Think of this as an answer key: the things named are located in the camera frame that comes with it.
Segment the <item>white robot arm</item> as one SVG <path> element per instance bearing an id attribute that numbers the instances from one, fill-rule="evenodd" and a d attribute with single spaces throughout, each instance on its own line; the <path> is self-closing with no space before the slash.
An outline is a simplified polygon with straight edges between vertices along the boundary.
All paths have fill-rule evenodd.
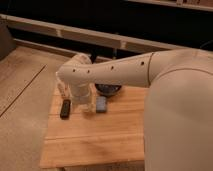
<path id="1" fill-rule="evenodd" d="M 145 171 L 213 171 L 212 51 L 156 51 L 98 64 L 77 54 L 56 75 L 80 103 L 90 83 L 147 87 Z"/>

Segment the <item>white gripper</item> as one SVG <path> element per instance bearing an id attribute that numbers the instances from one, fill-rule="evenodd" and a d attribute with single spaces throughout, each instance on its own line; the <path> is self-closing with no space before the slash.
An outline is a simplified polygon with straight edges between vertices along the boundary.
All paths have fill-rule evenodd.
<path id="1" fill-rule="evenodd" d="M 82 111 L 84 113 L 93 113 L 95 106 L 90 103 L 92 100 L 91 89 L 88 84 L 69 85 L 70 98 L 75 105 L 84 105 Z"/>

